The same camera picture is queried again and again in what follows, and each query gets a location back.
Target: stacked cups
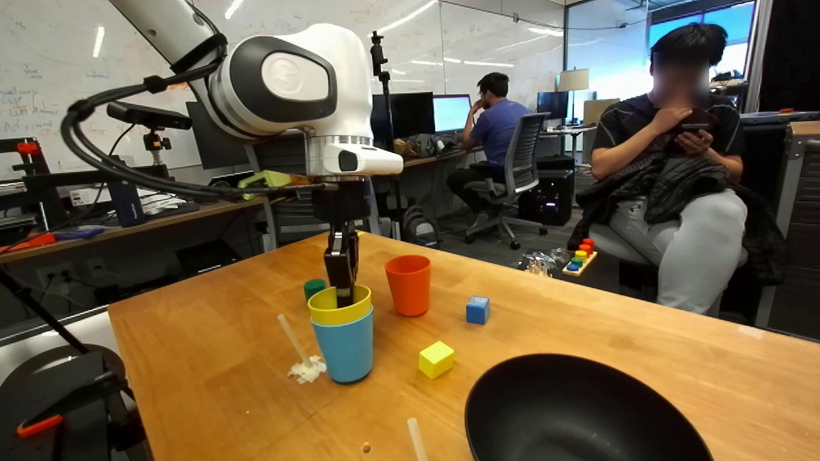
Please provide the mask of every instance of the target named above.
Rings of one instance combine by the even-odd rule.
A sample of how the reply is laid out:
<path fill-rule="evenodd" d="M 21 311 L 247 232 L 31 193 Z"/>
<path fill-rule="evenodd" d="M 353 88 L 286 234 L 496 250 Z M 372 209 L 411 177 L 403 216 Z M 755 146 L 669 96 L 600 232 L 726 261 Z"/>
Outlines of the stacked cups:
<path fill-rule="evenodd" d="M 357 288 L 353 306 L 337 309 L 336 288 L 308 300 L 309 323 L 332 383 L 358 383 L 375 366 L 375 303 L 368 288 Z"/>

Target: person's arm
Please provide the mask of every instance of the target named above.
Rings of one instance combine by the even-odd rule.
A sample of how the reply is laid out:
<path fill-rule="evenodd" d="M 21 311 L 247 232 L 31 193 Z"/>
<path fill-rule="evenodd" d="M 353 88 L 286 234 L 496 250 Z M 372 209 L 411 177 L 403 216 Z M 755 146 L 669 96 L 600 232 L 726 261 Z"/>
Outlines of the person's arm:
<path fill-rule="evenodd" d="M 595 149 L 589 174 L 595 179 L 604 179 L 619 172 L 633 160 L 639 160 L 660 133 L 678 127 L 690 114 L 692 110 L 659 110 L 649 127 L 644 127 L 639 133 L 633 133 L 623 145 Z"/>
<path fill-rule="evenodd" d="M 698 133 L 678 133 L 673 140 L 690 156 L 701 156 L 712 165 L 719 165 L 731 179 L 741 183 L 744 177 L 744 160 L 737 154 L 719 154 L 715 146 L 712 146 L 712 133 L 706 131 L 698 131 Z"/>
<path fill-rule="evenodd" d="M 484 109 L 482 101 L 472 104 L 466 120 L 464 120 L 464 131 L 460 131 L 464 145 L 472 145 L 472 131 L 477 127 L 477 117 L 482 114 L 482 109 Z"/>

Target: orange object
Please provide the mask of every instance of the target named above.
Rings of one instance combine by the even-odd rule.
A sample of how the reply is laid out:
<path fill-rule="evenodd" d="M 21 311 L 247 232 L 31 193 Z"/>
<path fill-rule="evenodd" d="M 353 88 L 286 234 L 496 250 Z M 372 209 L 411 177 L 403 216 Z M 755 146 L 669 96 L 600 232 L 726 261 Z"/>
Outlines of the orange object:
<path fill-rule="evenodd" d="M 426 315 L 430 309 L 430 259 L 411 255 L 384 265 L 391 309 L 403 318 Z"/>
<path fill-rule="evenodd" d="M 31 424 L 31 425 L 21 425 L 18 429 L 18 439 L 35 439 L 35 435 L 44 435 L 44 434 L 52 434 L 57 432 L 59 425 L 63 425 L 67 419 L 62 416 L 48 416 L 47 421 L 38 421 L 38 424 Z"/>
<path fill-rule="evenodd" d="M 18 154 L 21 154 L 21 156 L 38 156 L 38 154 L 40 154 L 40 145 L 24 140 L 24 142 L 18 145 Z"/>
<path fill-rule="evenodd" d="M 592 255 L 592 252 L 595 252 L 595 241 L 592 241 L 592 238 L 585 238 L 585 241 L 580 245 L 580 252 Z"/>
<path fill-rule="evenodd" d="M 25 250 L 38 250 L 38 247 L 52 247 L 52 245 L 57 245 L 57 236 L 53 236 L 53 234 L 31 234 L 31 236 L 24 238 L 21 245 L 0 247 L 0 255 L 25 252 Z"/>

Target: wooden table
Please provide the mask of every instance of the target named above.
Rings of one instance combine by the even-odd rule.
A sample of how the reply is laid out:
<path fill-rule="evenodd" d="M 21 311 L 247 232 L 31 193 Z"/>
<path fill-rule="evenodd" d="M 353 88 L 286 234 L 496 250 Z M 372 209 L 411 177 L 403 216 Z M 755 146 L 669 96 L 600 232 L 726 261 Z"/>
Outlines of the wooden table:
<path fill-rule="evenodd" d="M 190 214 L 180 214 L 180 216 L 163 216 L 163 218 L 153 218 L 138 225 L 127 225 L 127 229 L 109 229 L 89 241 L 59 241 L 52 247 L 38 247 L 38 250 L 25 250 L 25 252 L 7 252 L 0 255 L 0 268 L 9 268 L 9 265 L 21 265 L 21 261 L 31 261 L 31 259 L 44 259 L 44 257 L 53 257 L 53 255 L 63 255 L 63 252 L 75 252 L 81 247 L 94 247 L 102 241 L 120 241 L 120 238 L 131 238 L 131 236 L 140 236 L 140 234 L 153 234 L 161 229 L 173 229 L 173 225 L 184 225 L 184 223 L 194 223 L 194 220 L 211 220 L 217 216 L 230 216 L 230 214 L 244 214 L 250 209 L 261 209 L 263 200 L 247 200 L 247 204 L 213 204 L 213 206 L 200 206 L 198 210 Z"/>
<path fill-rule="evenodd" d="M 318 351 L 303 282 L 323 277 L 323 250 L 314 236 L 109 309 L 159 461 L 405 461 L 407 419 L 417 419 L 434 461 L 460 461 L 472 385 L 519 353 L 572 353 L 633 375 L 692 421 L 715 458 L 820 455 L 814 344 L 377 236 L 361 236 L 358 271 L 377 306 L 372 376 L 296 385 L 277 315 Z M 389 311 L 382 271 L 411 252 L 434 259 L 434 309 L 414 321 Z M 464 323 L 472 296 L 493 300 L 484 328 Z M 434 342 L 457 348 L 457 370 L 435 383 L 414 373 L 414 353 Z"/>

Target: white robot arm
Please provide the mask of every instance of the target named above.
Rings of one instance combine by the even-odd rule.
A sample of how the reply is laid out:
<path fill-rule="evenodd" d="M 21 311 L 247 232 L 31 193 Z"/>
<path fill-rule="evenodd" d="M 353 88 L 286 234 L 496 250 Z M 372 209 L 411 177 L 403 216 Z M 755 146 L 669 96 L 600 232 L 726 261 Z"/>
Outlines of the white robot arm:
<path fill-rule="evenodd" d="M 109 0 L 172 65 L 188 69 L 217 37 L 188 0 Z M 308 137 L 308 177 L 399 174 L 403 156 L 375 149 L 368 63 L 357 35 L 309 27 L 293 37 L 254 37 L 206 81 L 190 82 L 211 118 L 244 142 L 285 131 Z"/>

